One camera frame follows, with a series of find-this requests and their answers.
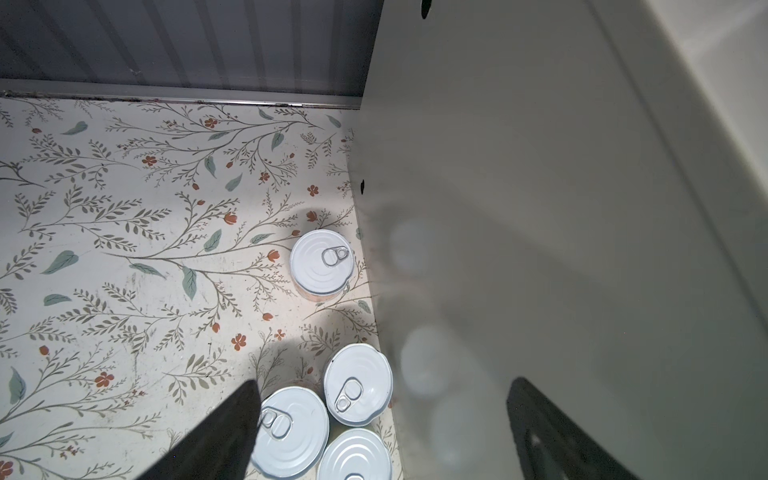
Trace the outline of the pink label can left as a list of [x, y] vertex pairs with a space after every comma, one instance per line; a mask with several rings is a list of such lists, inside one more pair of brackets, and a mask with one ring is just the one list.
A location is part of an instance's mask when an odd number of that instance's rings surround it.
[[314, 391], [279, 389], [262, 402], [251, 464], [270, 479], [297, 479], [319, 461], [329, 434], [327, 408]]

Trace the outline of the teal label can left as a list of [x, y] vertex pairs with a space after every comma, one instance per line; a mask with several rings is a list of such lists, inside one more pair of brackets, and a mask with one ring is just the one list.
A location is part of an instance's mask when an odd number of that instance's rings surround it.
[[365, 343], [336, 352], [323, 373], [325, 404], [331, 416], [348, 427], [364, 427], [388, 408], [394, 391], [386, 356]]

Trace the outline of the floral patterned mat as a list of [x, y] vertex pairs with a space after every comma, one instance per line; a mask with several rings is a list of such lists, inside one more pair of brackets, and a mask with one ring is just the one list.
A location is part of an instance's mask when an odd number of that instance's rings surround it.
[[362, 255], [329, 300], [289, 256], [362, 232], [350, 111], [1, 102], [1, 475], [133, 479], [242, 382], [319, 389], [378, 344]]

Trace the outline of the orange label can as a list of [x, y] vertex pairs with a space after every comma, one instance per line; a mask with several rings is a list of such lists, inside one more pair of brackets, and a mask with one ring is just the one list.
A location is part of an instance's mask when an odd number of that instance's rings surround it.
[[290, 276], [299, 294], [315, 303], [341, 294], [355, 268], [351, 244], [341, 234], [328, 229], [302, 235], [289, 257]]

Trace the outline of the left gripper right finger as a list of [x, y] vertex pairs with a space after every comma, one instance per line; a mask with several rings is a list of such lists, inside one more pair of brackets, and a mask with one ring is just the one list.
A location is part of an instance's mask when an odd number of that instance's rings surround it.
[[512, 381], [506, 406], [525, 479], [637, 479], [528, 379]]

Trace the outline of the white metal cabinet counter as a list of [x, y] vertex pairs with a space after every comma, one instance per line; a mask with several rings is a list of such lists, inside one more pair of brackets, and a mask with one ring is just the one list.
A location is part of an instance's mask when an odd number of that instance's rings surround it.
[[518, 479], [531, 382], [642, 479], [767, 475], [767, 158], [689, 38], [763, 1], [387, 1], [355, 199], [407, 479]]

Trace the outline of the yellow label can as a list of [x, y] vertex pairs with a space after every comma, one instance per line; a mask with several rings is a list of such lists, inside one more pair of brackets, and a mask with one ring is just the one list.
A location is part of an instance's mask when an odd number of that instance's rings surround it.
[[317, 480], [391, 480], [393, 466], [381, 437], [365, 428], [341, 433], [325, 449]]

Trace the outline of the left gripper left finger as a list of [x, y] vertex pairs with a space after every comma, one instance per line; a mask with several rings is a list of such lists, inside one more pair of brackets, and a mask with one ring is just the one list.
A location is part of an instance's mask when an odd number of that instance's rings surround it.
[[247, 380], [140, 477], [243, 480], [260, 417], [258, 384]]

